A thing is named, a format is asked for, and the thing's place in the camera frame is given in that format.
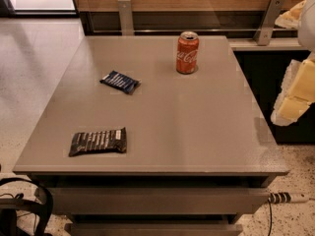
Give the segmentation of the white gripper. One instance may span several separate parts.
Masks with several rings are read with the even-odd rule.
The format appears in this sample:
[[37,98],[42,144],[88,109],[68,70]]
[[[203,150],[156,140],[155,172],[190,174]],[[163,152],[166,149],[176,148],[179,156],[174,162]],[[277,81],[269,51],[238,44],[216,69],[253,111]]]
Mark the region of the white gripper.
[[[280,14],[275,25],[298,30],[298,42],[309,51],[315,50],[315,0],[303,0]],[[292,60],[285,70],[274,104],[271,121],[277,126],[295,123],[315,102],[315,62]]]

